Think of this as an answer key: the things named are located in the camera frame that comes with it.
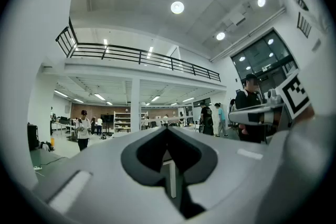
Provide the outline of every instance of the ceiling light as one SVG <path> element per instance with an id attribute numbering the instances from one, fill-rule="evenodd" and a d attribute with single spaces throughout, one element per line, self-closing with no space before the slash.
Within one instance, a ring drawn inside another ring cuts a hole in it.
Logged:
<path id="1" fill-rule="evenodd" d="M 63 94 L 63 93 L 61 93 L 61 92 L 59 92 L 59 91 L 56 91 L 56 90 L 55 90 L 54 92 L 60 94 L 61 96 L 68 97 L 67 95 L 65 95 L 65 94 Z"/>
<path id="2" fill-rule="evenodd" d="M 258 6 L 263 7 L 266 3 L 266 0 L 258 0 Z"/>
<path id="3" fill-rule="evenodd" d="M 104 100 L 105 101 L 105 99 L 103 97 L 101 97 L 99 94 L 95 93 L 95 96 L 97 96 L 100 100 Z"/>
<path id="4" fill-rule="evenodd" d="M 193 100 L 193 99 L 195 99 L 195 97 L 191 97 L 191 98 L 189 98 L 187 100 L 184 100 L 183 102 L 186 102 L 186 101 L 189 101 L 189 100 Z"/>
<path id="5" fill-rule="evenodd" d="M 159 96 L 155 96 L 154 99 L 152 100 L 152 102 L 155 102 L 159 98 L 160 98 Z"/>
<path id="6" fill-rule="evenodd" d="M 218 35 L 217 35 L 217 40 L 223 40 L 225 38 L 225 33 L 223 32 L 220 32 Z"/>
<path id="7" fill-rule="evenodd" d="M 184 5 L 183 5 L 182 2 L 179 2 L 179 1 L 174 2 L 174 3 L 172 4 L 172 6 L 171 6 L 171 10 L 172 10 L 172 12 L 175 13 L 175 14 L 180 14 L 180 13 L 182 13 L 183 10 L 184 10 Z"/>

